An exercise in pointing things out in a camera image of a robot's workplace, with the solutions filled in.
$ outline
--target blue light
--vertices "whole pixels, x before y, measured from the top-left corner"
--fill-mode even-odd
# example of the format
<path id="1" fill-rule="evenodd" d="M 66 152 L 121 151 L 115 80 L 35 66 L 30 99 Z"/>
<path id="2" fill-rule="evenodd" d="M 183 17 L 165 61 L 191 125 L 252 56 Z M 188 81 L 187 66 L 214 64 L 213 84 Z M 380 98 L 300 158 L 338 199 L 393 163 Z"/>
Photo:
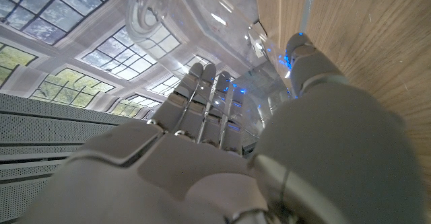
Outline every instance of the blue light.
<path id="1" fill-rule="evenodd" d="M 228 124 L 228 126 L 234 130 L 240 131 L 239 127 L 232 126 L 231 124 Z"/>

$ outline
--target metal panel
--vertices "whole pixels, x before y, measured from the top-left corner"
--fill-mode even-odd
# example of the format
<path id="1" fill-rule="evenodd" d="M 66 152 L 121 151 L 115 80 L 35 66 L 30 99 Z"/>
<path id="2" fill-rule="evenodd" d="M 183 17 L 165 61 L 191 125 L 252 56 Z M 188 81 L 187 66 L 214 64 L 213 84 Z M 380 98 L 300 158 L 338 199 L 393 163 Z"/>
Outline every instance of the metal panel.
<path id="1" fill-rule="evenodd" d="M 67 157 L 81 145 L 0 147 L 0 161 Z"/>
<path id="2" fill-rule="evenodd" d="M 55 160 L 2 164 L 0 165 L 0 180 L 12 180 L 43 174 L 52 174 L 63 162 L 63 160 Z"/>
<path id="3" fill-rule="evenodd" d="M 0 185 L 0 222 L 20 217 L 34 197 L 48 182 L 48 178 Z"/>
<path id="4" fill-rule="evenodd" d="M 2 143 L 85 143 L 114 126 L 0 114 Z"/>
<path id="5" fill-rule="evenodd" d="M 124 116 L 116 116 L 93 110 L 85 110 L 31 100 L 17 96 L 0 94 L 0 112 L 11 112 L 16 114 L 27 114 L 49 118 L 62 118 L 86 122 L 100 122 L 106 124 L 123 124 L 131 119 Z"/>

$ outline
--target white robotic arm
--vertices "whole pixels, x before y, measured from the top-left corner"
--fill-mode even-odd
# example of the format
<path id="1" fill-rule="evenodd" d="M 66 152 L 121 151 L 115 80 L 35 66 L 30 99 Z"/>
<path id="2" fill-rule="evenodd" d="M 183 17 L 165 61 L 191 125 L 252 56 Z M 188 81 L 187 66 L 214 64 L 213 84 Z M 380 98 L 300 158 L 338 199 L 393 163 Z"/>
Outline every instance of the white robotic arm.
<path id="1" fill-rule="evenodd" d="M 425 223 L 402 119 L 305 35 L 286 52 L 299 98 L 277 109 L 248 163 L 241 122 L 224 126 L 218 110 L 240 113 L 240 89 L 223 100 L 222 73 L 208 102 L 216 70 L 196 64 L 151 120 L 72 155 L 20 223 Z"/>

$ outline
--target wood panel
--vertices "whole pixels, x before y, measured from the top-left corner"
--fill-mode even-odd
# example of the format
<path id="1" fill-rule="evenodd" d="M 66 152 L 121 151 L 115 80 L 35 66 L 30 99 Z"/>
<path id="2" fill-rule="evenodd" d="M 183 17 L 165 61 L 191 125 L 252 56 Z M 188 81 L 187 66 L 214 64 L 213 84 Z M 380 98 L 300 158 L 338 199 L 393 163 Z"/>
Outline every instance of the wood panel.
<path id="1" fill-rule="evenodd" d="M 281 11 L 289 3 L 281 0 Z M 286 25 L 271 38 L 290 37 L 297 25 L 289 17 L 302 16 L 270 23 L 262 16 L 278 10 L 259 15 L 266 30 Z M 431 202 L 431 0 L 314 0 L 305 32 L 353 85 L 404 117 Z"/>

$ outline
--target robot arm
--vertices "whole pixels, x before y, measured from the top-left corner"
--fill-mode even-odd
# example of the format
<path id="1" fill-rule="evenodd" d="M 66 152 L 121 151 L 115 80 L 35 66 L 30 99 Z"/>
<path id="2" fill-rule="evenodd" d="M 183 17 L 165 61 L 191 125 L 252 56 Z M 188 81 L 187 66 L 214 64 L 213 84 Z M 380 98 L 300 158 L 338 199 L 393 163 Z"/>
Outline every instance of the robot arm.
<path id="1" fill-rule="evenodd" d="M 348 85 L 305 35 L 286 52 L 299 98 L 279 106 L 248 163 L 241 122 L 222 122 L 241 95 L 224 100 L 223 72 L 209 102 L 216 70 L 196 64 L 151 120 L 71 156 L 20 223 L 424 223 L 400 117 Z"/>

